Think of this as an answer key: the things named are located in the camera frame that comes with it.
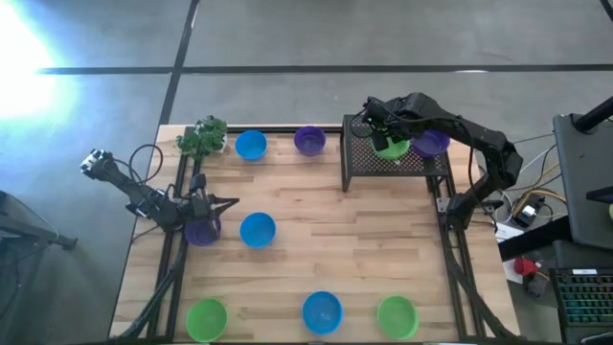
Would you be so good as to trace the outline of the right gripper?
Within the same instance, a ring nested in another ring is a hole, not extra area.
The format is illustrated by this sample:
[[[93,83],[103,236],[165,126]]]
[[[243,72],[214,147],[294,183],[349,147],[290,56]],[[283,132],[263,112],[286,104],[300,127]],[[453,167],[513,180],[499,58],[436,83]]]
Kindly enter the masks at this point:
[[[388,138],[392,140],[407,140],[408,134],[404,132],[401,120],[394,113],[397,99],[384,102],[375,97],[368,97],[363,104],[362,123],[373,132],[372,142],[375,151],[389,148]]]

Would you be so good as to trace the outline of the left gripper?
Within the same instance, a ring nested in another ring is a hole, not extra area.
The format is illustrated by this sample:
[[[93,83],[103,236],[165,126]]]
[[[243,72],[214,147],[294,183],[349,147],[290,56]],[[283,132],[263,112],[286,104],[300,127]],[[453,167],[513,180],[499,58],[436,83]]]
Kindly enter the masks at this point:
[[[191,178],[188,191],[188,215],[186,229],[191,232],[202,230],[207,236],[217,236],[216,217],[219,217],[229,207],[229,203],[239,202],[237,197],[220,197],[210,194],[210,200],[206,194],[207,180],[204,173],[197,173]]]

